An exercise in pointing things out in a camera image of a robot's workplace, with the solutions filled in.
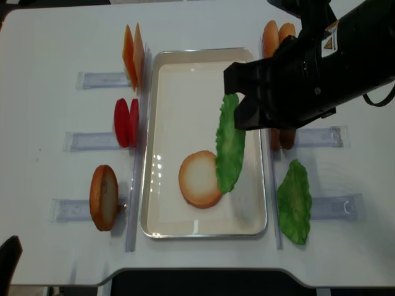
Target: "food item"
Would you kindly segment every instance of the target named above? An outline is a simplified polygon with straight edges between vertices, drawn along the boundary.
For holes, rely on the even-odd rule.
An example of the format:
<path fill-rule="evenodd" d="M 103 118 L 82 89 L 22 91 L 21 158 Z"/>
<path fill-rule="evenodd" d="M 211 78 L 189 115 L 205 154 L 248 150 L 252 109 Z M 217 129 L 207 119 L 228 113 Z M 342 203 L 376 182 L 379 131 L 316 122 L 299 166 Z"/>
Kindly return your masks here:
<path fill-rule="evenodd" d="M 280 151 L 280 130 L 276 128 L 270 129 L 270 147 L 273 151 Z"/>
<path fill-rule="evenodd" d="M 222 196 L 217 187 L 215 155 L 199 151 L 186 157 L 178 173 L 184 199 L 197 208 L 209 208 Z"/>
<path fill-rule="evenodd" d="M 267 59 L 268 57 L 272 57 L 279 45 L 278 28 L 274 20 L 271 20 L 270 22 L 267 23 L 264 30 L 262 41 L 263 41 L 262 45 L 264 50 L 264 59 Z M 270 147 L 272 148 L 273 151 L 280 150 L 279 136 L 280 136 L 280 131 L 278 129 L 276 128 L 270 129 Z"/>
<path fill-rule="evenodd" d="M 139 119 L 138 100 L 133 99 L 130 105 L 130 119 L 129 119 L 129 141 L 132 147 L 136 147 L 138 119 Z"/>
<path fill-rule="evenodd" d="M 312 198 L 307 171 L 298 160 L 289 164 L 285 179 L 277 190 L 277 200 L 281 231 L 291 242 L 306 244 Z"/>
<path fill-rule="evenodd" d="M 138 80 L 138 86 L 140 89 L 143 89 L 143 70 L 144 70 L 144 46 L 143 40 L 141 39 L 140 26 L 137 23 L 136 33 L 135 33 L 135 45 L 134 45 L 134 53 L 133 53 L 133 63 L 136 69 L 136 75 Z"/>
<path fill-rule="evenodd" d="M 235 128 L 233 116 L 238 104 L 237 94 L 223 97 L 216 140 L 217 158 L 215 159 L 218 188 L 223 194 L 233 190 L 243 167 L 246 131 Z"/>
<path fill-rule="evenodd" d="M 263 35 L 264 58 L 272 57 L 278 45 L 289 35 L 296 35 L 295 26 L 292 23 L 284 24 L 278 31 L 274 20 L 267 23 Z M 284 149 L 291 149 L 295 143 L 296 130 L 270 129 L 270 147 L 273 151 L 280 150 L 280 144 Z"/>
<path fill-rule="evenodd" d="M 285 23 L 278 32 L 280 43 L 289 35 L 296 35 L 295 26 L 292 23 Z M 296 129 L 281 129 L 278 138 L 282 148 L 290 150 L 295 143 Z"/>
<path fill-rule="evenodd" d="M 134 91 L 136 91 L 137 76 L 136 76 L 135 65 L 133 63 L 134 53 L 135 51 L 133 48 L 133 36 L 131 35 L 129 25 L 126 25 L 125 37 L 123 38 L 122 59 L 123 59 L 123 63 L 125 63 L 125 68 L 129 75 L 131 87 L 133 88 Z"/>
<path fill-rule="evenodd" d="M 278 31 L 279 42 L 283 42 L 289 35 L 296 35 L 295 26 L 292 23 L 285 23 Z"/>
<path fill-rule="evenodd" d="M 286 150 L 292 149 L 295 144 L 296 129 L 281 129 L 280 130 L 280 144 Z"/>
<path fill-rule="evenodd" d="M 264 49 L 264 59 L 272 57 L 279 45 L 278 28 L 274 20 L 271 20 L 267 23 L 262 41 Z"/>
<path fill-rule="evenodd" d="M 129 121 L 130 113 L 125 99 L 119 99 L 115 105 L 114 128 L 119 146 L 127 148 L 129 146 Z"/>
<path fill-rule="evenodd" d="M 118 210 L 118 182 L 108 165 L 97 167 L 93 173 L 89 208 L 97 229 L 111 230 Z"/>

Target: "robotic arm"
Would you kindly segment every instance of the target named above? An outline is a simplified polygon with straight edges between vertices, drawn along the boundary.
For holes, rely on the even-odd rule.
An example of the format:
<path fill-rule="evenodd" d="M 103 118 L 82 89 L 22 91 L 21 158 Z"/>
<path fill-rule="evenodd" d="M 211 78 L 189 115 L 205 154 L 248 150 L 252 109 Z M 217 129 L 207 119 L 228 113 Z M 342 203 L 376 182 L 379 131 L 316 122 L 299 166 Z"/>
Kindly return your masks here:
<path fill-rule="evenodd" d="M 336 107 L 395 80 L 395 0 L 366 0 L 337 20 L 330 0 L 268 0 L 300 17 L 272 58 L 233 63 L 224 71 L 225 94 L 243 93 L 236 128 L 300 128 L 336 113 Z"/>

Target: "warning label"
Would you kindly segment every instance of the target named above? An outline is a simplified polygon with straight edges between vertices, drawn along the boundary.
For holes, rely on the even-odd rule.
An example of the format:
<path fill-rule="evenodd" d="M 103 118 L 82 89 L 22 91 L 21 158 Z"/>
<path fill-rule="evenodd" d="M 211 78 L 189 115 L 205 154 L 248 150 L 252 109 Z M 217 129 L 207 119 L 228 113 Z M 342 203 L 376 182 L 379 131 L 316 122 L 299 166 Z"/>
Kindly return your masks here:
<path fill-rule="evenodd" d="M 321 42 L 322 57 L 328 57 L 338 51 L 338 25 L 337 20 L 325 29 Z"/>

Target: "table surface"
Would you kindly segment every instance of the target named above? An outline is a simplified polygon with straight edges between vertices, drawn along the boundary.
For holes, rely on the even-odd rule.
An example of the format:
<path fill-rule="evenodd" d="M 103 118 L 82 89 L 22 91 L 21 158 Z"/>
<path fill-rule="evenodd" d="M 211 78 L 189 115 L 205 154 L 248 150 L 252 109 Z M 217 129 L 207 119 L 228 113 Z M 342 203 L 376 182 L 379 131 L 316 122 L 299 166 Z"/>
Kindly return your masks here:
<path fill-rule="evenodd" d="M 335 0 L 332 7 L 340 17 L 359 3 Z M 66 131 L 109 131 L 115 101 L 131 100 L 130 89 L 75 89 L 79 71 L 123 68 L 127 23 L 133 28 L 139 21 L 153 56 L 246 47 L 258 58 L 271 19 L 301 29 L 300 21 L 264 0 L 32 9 L 7 16 L 0 31 L 0 242 L 11 235 L 22 242 L 13 284 L 96 285 L 136 268 L 259 268 L 280 269 L 316 287 L 395 286 L 394 106 L 375 109 L 362 99 L 311 126 L 348 126 L 349 149 L 312 153 L 332 166 L 331 178 L 362 193 L 366 216 L 313 221 L 305 247 L 284 239 L 277 250 L 268 180 L 268 227 L 256 239 L 157 241 L 139 228 L 136 251 L 125 253 L 124 229 L 99 232 L 90 222 L 49 221 L 53 198 L 87 198 L 100 164 L 109 164 L 126 190 L 131 186 L 128 152 L 62 151 Z"/>

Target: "tomato slice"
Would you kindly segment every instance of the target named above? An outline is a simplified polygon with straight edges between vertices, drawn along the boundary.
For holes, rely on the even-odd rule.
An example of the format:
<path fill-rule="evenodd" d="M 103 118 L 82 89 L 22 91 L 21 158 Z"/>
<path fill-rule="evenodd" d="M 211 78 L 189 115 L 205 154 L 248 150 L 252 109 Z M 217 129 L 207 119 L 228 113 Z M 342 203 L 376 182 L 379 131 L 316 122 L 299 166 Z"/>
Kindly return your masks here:
<path fill-rule="evenodd" d="M 138 118 L 139 118 L 138 100 L 133 99 L 130 105 L 130 120 L 129 120 L 129 141 L 132 147 L 136 147 Z"/>
<path fill-rule="evenodd" d="M 127 148 L 129 146 L 129 108 L 125 99 L 119 99 L 115 105 L 114 128 L 119 146 Z"/>

